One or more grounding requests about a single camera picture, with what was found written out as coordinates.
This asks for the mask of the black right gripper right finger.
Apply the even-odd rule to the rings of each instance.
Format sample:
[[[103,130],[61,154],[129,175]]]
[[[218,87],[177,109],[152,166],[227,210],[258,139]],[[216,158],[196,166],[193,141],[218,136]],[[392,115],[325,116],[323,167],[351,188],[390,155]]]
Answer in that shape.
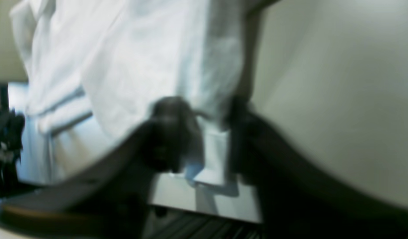
[[[256,188],[268,239],[406,239],[408,210],[342,183],[232,101],[230,169]]]

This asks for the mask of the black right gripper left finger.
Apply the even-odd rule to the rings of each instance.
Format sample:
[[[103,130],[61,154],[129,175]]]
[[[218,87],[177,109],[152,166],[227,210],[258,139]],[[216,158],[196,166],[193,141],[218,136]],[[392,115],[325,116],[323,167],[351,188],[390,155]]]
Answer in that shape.
[[[157,101],[148,120],[96,164],[53,186],[0,201],[0,227],[46,239],[138,239],[154,176],[179,172],[197,129],[181,97]]]

